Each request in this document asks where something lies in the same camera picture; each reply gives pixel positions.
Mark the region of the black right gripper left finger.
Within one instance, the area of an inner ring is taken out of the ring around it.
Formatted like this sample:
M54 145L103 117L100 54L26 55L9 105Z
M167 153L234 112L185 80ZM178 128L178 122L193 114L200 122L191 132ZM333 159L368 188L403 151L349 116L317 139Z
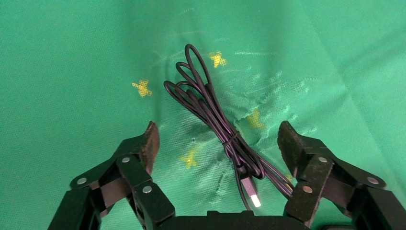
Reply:
M98 230L102 218L122 199L145 230L156 230L175 216L175 208L151 177L160 147L158 126L123 140L106 161L78 175L48 227L50 230Z

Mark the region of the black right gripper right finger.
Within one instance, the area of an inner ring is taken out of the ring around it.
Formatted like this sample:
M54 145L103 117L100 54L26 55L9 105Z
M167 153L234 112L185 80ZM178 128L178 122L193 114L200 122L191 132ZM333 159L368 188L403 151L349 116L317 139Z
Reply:
M338 157L319 139L300 135L288 121L277 143L297 184L284 215L311 227L322 198L351 218L355 230L403 230L406 210L386 182Z

